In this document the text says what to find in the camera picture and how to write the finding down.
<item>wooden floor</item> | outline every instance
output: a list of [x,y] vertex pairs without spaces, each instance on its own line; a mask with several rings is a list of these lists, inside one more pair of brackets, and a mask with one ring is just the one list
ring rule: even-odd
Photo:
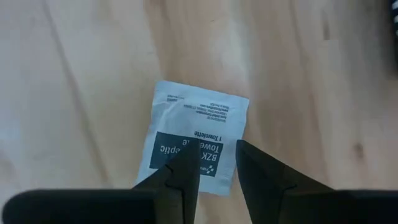
[[[248,97],[244,139],[337,189],[398,189],[388,0],[0,0],[0,204],[130,188],[157,80]],[[249,223],[237,177],[196,223]]]

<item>wipe packet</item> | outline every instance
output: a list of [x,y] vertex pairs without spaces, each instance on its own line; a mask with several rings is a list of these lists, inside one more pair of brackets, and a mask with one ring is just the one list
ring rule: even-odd
[[201,150],[199,191],[229,195],[236,140],[242,138],[248,104],[249,100],[240,96],[158,82],[137,184],[197,138]]

